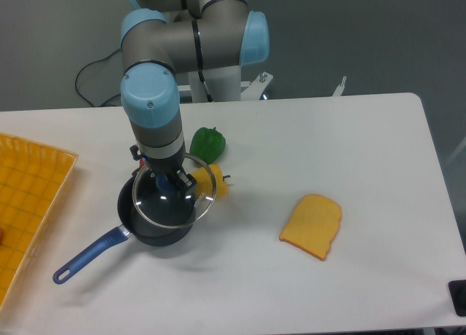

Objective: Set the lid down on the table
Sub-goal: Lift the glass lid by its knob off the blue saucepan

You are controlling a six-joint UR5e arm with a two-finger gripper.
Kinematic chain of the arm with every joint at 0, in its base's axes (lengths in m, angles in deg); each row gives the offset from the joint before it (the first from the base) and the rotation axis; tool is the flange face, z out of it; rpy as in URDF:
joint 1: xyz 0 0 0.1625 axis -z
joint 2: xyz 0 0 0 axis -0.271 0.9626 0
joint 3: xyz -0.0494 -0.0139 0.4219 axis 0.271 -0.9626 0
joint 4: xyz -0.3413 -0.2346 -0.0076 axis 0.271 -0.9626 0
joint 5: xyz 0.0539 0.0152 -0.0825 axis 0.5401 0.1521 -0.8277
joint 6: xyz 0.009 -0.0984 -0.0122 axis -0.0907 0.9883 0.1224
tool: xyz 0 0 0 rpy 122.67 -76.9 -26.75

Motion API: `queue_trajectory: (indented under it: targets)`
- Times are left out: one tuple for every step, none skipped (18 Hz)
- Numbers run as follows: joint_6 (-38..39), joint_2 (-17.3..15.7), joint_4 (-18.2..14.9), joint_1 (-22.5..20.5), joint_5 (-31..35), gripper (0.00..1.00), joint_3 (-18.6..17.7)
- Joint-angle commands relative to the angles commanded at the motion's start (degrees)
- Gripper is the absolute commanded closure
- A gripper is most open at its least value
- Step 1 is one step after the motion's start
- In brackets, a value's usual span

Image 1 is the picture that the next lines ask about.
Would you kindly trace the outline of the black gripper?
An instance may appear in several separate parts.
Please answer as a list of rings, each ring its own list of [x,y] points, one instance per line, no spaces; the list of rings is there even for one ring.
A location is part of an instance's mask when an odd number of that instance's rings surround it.
[[[174,190],[194,191],[197,180],[190,173],[185,173],[182,168],[186,155],[185,144],[172,156],[156,159],[144,154],[136,145],[130,147],[130,153],[136,161],[143,160],[144,164],[155,173],[166,173],[168,183]]]

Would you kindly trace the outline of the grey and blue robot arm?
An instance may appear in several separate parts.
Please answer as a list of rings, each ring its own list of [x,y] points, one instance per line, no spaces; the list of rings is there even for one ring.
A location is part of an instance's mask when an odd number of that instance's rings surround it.
[[[260,63],[269,55],[269,29],[247,0],[129,0],[120,50],[122,106],[144,159],[171,188],[190,192],[182,164],[185,143],[175,76]]]

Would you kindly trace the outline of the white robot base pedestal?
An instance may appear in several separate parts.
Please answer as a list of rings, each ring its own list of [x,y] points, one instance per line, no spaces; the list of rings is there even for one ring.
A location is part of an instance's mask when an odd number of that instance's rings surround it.
[[[242,80],[239,66],[189,72],[187,83],[180,84],[182,103],[259,101],[267,99],[266,89],[274,76],[262,71],[255,79]]]

